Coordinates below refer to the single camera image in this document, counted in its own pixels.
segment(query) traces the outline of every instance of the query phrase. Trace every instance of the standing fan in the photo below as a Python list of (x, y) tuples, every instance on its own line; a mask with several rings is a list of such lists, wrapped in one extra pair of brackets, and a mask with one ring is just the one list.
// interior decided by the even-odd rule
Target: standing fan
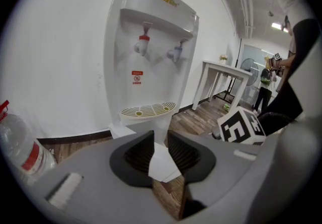
[(255, 64), (255, 61), (251, 58), (245, 59), (240, 68), (252, 73), (252, 76), (248, 79), (247, 86), (253, 85), (259, 74), (258, 66)]

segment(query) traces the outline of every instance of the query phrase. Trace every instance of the warning sticker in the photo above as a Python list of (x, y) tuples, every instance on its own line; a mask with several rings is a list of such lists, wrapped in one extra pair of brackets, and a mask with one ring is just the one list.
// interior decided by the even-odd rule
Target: warning sticker
[(134, 85), (141, 85), (141, 76), (143, 75), (143, 71), (132, 71), (132, 75), (134, 76)]

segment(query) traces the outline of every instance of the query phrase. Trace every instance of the table leg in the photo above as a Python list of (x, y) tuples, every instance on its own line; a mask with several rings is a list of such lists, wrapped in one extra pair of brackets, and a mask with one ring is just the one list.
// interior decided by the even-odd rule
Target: table leg
[(248, 78), (243, 79), (242, 83), (240, 84), (240, 86), (238, 88), (238, 91), (236, 93), (236, 96), (235, 96), (234, 100), (232, 101), (230, 110), (232, 110), (232, 109), (234, 109), (234, 108), (237, 107), (238, 102), (242, 98), (242, 95), (243, 95), (243, 92), (244, 92), (244, 90), (246, 88), (247, 82), (248, 82)]
[(218, 81), (219, 81), (219, 78), (221, 76), (221, 72), (218, 71), (218, 74), (216, 75), (216, 81), (215, 81), (215, 84), (213, 85), (213, 88), (211, 90), (211, 93), (210, 93), (210, 97), (208, 98), (208, 101), (211, 102), (212, 100), (212, 97), (215, 93), (215, 90), (216, 90), (216, 87), (217, 87), (217, 84), (218, 84)]
[(200, 85), (199, 85), (199, 87), (197, 89), (195, 100), (193, 102), (193, 106), (192, 106), (193, 110), (197, 109), (198, 103), (200, 101), (201, 94), (203, 92), (203, 89), (205, 88), (205, 84), (206, 84), (207, 77), (208, 77), (208, 71), (209, 71), (209, 63), (206, 64), (205, 69), (203, 70)]

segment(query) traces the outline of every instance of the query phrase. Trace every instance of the black pants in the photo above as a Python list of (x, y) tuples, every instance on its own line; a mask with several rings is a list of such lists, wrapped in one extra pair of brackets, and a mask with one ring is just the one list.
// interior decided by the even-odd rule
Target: black pants
[(261, 87), (260, 93), (258, 94), (254, 109), (256, 111), (258, 111), (258, 107), (259, 107), (261, 101), (263, 100), (263, 103), (262, 103), (262, 112), (263, 112), (267, 108), (271, 97), (272, 97), (272, 92), (266, 88)]
[(286, 76), (285, 82), (275, 100), (258, 116), (259, 122), (266, 135), (278, 131), (286, 126), (288, 122), (281, 121), (280, 118), (261, 118), (265, 113), (280, 113), (294, 120), (303, 111), (300, 102), (288, 83), (288, 79), (305, 60), (320, 35), (318, 21), (314, 19), (301, 21), (294, 26), (293, 33), (296, 44), (296, 55)]

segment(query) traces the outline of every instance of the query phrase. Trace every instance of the drip tray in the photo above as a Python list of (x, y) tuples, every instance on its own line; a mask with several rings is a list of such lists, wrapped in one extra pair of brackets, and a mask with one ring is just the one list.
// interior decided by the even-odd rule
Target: drip tray
[(165, 102), (161, 104), (145, 105), (140, 107), (126, 108), (120, 113), (122, 118), (127, 119), (147, 119), (155, 118), (164, 114), (168, 114), (174, 110), (176, 104), (173, 102)]

